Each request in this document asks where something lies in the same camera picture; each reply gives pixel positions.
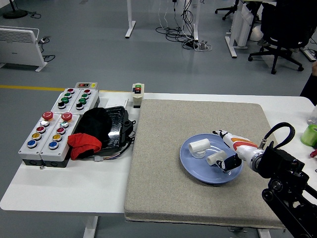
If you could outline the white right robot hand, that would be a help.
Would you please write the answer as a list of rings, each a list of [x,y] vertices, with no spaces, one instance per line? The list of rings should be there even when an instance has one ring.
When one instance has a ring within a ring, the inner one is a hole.
[[[239,159],[246,161],[253,171],[258,172],[257,163],[260,162],[264,149],[260,149],[257,144],[247,138],[233,135],[225,130],[214,130],[213,134],[220,136]]]

